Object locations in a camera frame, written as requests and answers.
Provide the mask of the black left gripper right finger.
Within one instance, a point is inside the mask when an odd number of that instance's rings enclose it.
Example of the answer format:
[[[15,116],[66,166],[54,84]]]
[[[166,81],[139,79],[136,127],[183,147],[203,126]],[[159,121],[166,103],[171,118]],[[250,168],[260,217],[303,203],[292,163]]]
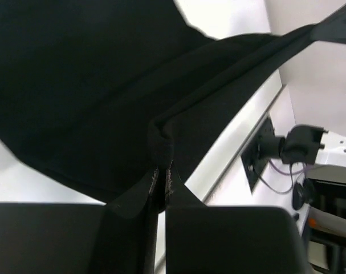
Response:
[[[172,173],[166,273],[308,273],[292,213],[270,204],[205,205]]]

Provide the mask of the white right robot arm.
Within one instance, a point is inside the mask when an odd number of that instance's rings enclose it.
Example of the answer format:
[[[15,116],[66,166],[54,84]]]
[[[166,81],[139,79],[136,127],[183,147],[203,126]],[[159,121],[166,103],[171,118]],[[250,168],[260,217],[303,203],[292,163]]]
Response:
[[[346,1],[272,1],[273,32],[315,24],[312,44],[280,70],[295,121],[324,127],[335,154],[308,175],[323,210],[346,218]]]

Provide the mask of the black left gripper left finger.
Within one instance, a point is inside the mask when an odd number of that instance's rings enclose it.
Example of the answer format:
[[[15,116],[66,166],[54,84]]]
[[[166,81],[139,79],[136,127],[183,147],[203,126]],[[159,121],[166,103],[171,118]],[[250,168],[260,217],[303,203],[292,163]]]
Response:
[[[106,205],[0,203],[0,273],[153,273],[159,175]]]

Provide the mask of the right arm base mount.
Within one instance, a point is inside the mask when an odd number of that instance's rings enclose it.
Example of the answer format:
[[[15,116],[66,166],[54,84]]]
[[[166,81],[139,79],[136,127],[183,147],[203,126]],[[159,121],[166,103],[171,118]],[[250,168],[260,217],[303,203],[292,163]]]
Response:
[[[269,116],[266,116],[241,153],[251,192],[253,192],[257,182],[259,182],[259,175],[262,174],[267,166],[268,160],[280,159],[284,143],[285,137],[275,135],[272,120]]]

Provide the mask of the black skirt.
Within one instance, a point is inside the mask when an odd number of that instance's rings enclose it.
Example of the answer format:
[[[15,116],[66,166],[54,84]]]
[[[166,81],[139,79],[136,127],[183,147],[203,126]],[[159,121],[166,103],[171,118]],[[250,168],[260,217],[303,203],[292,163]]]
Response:
[[[312,29],[215,40],[173,1],[0,1],[0,140],[104,202],[171,163],[186,180]]]

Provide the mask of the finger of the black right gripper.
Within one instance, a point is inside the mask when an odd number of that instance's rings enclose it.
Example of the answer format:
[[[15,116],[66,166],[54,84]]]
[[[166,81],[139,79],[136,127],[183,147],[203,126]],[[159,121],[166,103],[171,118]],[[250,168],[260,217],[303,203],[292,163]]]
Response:
[[[346,45],[346,4],[318,23],[311,31],[312,41]]]

